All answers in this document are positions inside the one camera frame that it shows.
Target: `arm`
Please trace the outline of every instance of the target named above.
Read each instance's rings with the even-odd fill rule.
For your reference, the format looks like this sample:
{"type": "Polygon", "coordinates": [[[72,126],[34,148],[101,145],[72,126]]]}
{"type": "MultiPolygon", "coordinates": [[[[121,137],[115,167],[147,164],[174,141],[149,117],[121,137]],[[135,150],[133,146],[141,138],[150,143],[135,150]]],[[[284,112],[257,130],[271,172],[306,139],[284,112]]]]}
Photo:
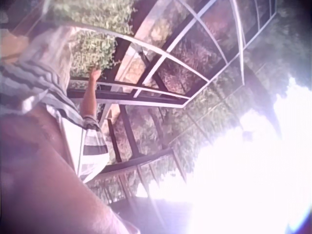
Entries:
{"type": "Polygon", "coordinates": [[[93,70],[90,74],[88,87],[84,93],[83,100],[81,102],[80,114],[82,117],[85,116],[96,116],[97,115],[97,99],[96,99],[96,86],[97,80],[101,75],[101,70],[93,70]]]}

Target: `aluminum frame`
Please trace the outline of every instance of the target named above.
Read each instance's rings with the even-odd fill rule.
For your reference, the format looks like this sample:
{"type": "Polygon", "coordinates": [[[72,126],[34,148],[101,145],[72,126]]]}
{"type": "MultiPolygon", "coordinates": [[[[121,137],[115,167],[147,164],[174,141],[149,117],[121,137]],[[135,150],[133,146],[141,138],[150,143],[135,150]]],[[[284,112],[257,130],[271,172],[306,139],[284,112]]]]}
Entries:
{"type": "MultiPolygon", "coordinates": [[[[269,17],[267,22],[260,27],[260,21],[262,20],[263,17],[259,18],[259,12],[257,8],[257,2],[255,2],[255,12],[257,12],[257,22],[256,24],[247,32],[251,32],[252,30],[256,30],[257,33],[254,34],[252,33],[252,38],[247,42],[247,44],[244,44],[244,34],[242,30],[242,25],[239,17],[239,9],[236,3],[236,0],[229,0],[231,3],[231,8],[233,11],[233,16],[235,20],[235,25],[236,25],[236,34],[238,37],[238,53],[233,56],[233,58],[230,61],[227,61],[227,58],[224,55],[224,52],[221,50],[220,45],[218,44],[217,40],[213,37],[207,26],[205,26],[204,22],[201,20],[201,16],[211,7],[217,0],[204,0],[202,1],[205,3],[202,7],[197,8],[193,10],[188,4],[186,4],[183,0],[176,0],[180,3],[183,4],[183,6],[189,10],[190,15],[178,26],[178,28],[173,32],[173,34],[168,38],[167,42],[163,45],[163,47],[157,48],[153,45],[149,45],[145,42],[142,42],[140,40],[137,40],[133,37],[130,37],[128,35],[121,35],[115,32],[108,31],[106,29],[94,27],[94,26],[89,26],[85,24],[75,24],[76,26],[84,26],[88,29],[96,30],[99,32],[104,32],[109,35],[121,37],[125,40],[131,41],[133,43],[137,43],[142,47],[147,47],[150,50],[153,50],[156,52],[158,55],[156,55],[152,61],[146,62],[144,59],[143,62],[146,65],[146,69],[143,72],[142,76],[140,77],[139,81],[137,84],[129,84],[129,83],[124,83],[124,82],[99,82],[101,85],[109,85],[109,86],[117,86],[117,87],[127,87],[127,88],[133,88],[133,91],[130,94],[125,94],[121,92],[110,92],[107,93],[102,90],[97,90],[97,100],[98,103],[117,103],[117,104],[130,104],[130,105],[147,105],[147,106],[161,106],[161,107],[177,107],[177,108],[183,108],[185,107],[201,90],[203,90],[205,87],[207,87],[211,82],[213,82],[217,76],[222,73],[235,59],[239,57],[239,62],[240,62],[240,71],[241,71],[241,76],[242,76],[242,83],[244,84],[244,67],[243,67],[243,51],[244,49],[247,48],[247,46],[259,35],[259,33],[262,32],[262,30],[267,26],[267,24],[272,20],[272,18],[276,15],[275,13],[269,17]],[[207,34],[211,37],[212,41],[216,45],[216,47],[219,49],[223,59],[215,65],[215,67],[212,68],[213,72],[208,74],[208,78],[202,78],[202,80],[199,81],[198,84],[194,85],[194,87],[191,88],[191,90],[186,93],[185,95],[177,94],[170,92],[168,90],[163,90],[162,89],[155,89],[155,88],[150,88],[147,86],[144,86],[150,78],[157,75],[156,71],[160,67],[160,65],[163,63],[163,61],[166,58],[172,59],[173,56],[171,56],[169,53],[174,49],[174,47],[183,39],[183,37],[186,35],[186,33],[195,25],[196,22],[199,22],[207,32],[207,34]],[[147,92],[153,92],[153,93],[158,93],[160,94],[160,97],[155,97],[155,96],[147,96],[147,95],[140,95],[141,91],[147,91],[147,92]]],[[[82,91],[80,90],[69,90],[69,97],[73,98],[74,101],[77,101],[78,99],[81,99],[83,97],[82,91]]]]}

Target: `green leaves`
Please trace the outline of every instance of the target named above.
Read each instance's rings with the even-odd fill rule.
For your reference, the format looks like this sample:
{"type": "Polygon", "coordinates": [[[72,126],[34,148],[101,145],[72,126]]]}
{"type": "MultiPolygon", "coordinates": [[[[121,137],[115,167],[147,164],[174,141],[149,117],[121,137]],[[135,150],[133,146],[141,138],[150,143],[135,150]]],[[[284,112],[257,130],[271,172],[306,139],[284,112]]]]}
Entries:
{"type": "MultiPolygon", "coordinates": [[[[58,20],[72,20],[103,27],[123,34],[132,34],[128,25],[135,0],[55,0],[52,15],[58,20]]],[[[72,76],[87,76],[89,67],[113,66],[115,37],[80,31],[73,48],[72,76]]]]}

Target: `man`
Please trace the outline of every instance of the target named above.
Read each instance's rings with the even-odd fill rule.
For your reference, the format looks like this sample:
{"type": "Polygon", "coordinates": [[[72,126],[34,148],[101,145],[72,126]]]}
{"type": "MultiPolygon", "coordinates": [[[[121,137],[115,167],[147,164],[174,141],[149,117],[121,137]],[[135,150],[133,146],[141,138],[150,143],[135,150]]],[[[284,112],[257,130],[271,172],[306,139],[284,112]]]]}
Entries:
{"type": "Polygon", "coordinates": [[[80,114],[66,96],[75,29],[50,29],[0,66],[1,233],[128,234],[84,184],[109,155],[96,121],[93,70],[80,114]]]}

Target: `skin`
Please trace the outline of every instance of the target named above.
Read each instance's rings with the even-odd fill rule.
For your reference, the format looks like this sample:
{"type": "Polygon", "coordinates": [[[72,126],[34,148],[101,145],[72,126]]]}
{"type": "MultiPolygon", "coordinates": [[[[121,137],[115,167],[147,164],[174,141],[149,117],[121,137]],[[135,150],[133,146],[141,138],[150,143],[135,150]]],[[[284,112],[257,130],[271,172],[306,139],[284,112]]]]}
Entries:
{"type": "MultiPolygon", "coordinates": [[[[82,115],[95,115],[90,76],[82,115]]],[[[0,121],[1,233],[127,234],[112,210],[77,177],[66,161],[59,129],[44,108],[0,121]]]]}
{"type": "Polygon", "coordinates": [[[95,89],[97,86],[97,80],[101,75],[101,70],[92,70],[89,78],[88,87],[84,93],[83,100],[81,103],[80,114],[82,117],[96,116],[97,114],[97,99],[95,89]]]}

